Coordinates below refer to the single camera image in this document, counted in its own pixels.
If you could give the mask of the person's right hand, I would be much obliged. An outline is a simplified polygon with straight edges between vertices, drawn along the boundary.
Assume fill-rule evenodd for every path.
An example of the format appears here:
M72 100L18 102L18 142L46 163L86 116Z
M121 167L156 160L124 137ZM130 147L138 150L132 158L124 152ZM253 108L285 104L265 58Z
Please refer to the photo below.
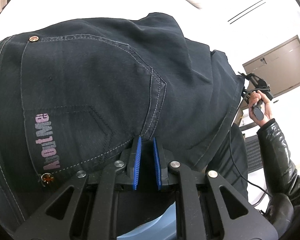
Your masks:
M251 93L248 106L250 118L260 127L273 118L272 103L260 90Z

